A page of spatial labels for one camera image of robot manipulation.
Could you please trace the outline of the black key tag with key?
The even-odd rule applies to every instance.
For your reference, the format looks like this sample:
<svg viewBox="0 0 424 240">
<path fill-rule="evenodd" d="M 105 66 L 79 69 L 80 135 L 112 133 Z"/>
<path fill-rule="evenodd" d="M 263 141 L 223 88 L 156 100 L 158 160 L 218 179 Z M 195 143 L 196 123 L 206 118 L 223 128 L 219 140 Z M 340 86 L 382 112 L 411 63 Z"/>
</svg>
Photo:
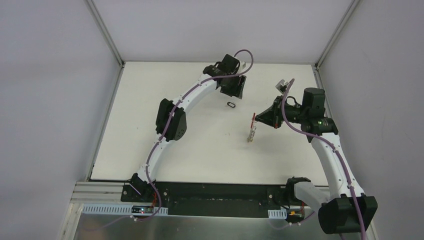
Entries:
<svg viewBox="0 0 424 240">
<path fill-rule="evenodd" d="M 227 104 L 227 106 L 229 106 L 230 108 L 233 108 L 233 109 L 236 107 L 236 104 L 234 102 L 229 101 L 226 104 Z"/>
</svg>

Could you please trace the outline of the red-handled metal key holder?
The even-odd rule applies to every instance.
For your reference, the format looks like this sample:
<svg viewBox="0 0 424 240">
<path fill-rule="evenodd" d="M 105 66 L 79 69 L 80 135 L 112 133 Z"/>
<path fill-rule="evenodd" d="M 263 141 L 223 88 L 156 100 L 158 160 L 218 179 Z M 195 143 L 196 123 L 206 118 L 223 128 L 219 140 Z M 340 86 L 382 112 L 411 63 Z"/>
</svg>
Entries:
<svg viewBox="0 0 424 240">
<path fill-rule="evenodd" d="M 250 130 L 249 130 L 249 134 L 248 134 L 247 139 L 254 139 L 256 129 L 257 129 L 257 127 L 255 125 L 255 123 L 256 123 L 255 119 L 256 119 L 256 113 L 254 112 L 253 115 L 252 115 Z"/>
</svg>

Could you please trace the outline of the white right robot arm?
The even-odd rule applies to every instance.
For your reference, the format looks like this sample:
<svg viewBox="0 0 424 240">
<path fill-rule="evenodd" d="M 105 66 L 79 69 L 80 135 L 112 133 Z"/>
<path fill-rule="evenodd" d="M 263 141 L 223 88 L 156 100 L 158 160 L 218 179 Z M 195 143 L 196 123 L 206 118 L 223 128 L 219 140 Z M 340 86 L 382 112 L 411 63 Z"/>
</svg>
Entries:
<svg viewBox="0 0 424 240">
<path fill-rule="evenodd" d="M 295 132 L 305 135 L 316 152 L 329 193 L 325 194 L 306 177 L 287 180 L 284 200 L 290 205 L 305 203 L 318 216 L 325 234 L 359 233 L 366 239 L 366 231 L 378 209 L 374 196 L 365 194 L 347 163 L 334 120 L 325 116 L 325 91 L 304 89 L 302 102 L 288 103 L 287 86 L 279 87 L 271 107 L 255 116 L 254 121 L 278 129 L 286 123 Z"/>
</svg>

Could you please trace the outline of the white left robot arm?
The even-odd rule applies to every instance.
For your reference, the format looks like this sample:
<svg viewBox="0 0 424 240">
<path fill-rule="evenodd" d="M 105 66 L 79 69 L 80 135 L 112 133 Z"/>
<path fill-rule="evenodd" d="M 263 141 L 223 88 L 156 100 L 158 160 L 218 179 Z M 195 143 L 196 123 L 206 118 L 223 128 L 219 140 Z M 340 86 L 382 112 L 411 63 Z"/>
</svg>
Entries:
<svg viewBox="0 0 424 240">
<path fill-rule="evenodd" d="M 206 66 L 198 80 L 184 93 L 169 100 L 164 98 L 155 120 L 156 139 L 148 157 L 129 181 L 130 190 L 140 202 L 147 202 L 155 194 L 154 181 L 160 159 L 168 146 L 187 132 L 187 114 L 208 94 L 219 90 L 229 97 L 241 99 L 246 83 L 246 65 L 236 55 L 226 54 L 221 61 Z"/>
</svg>

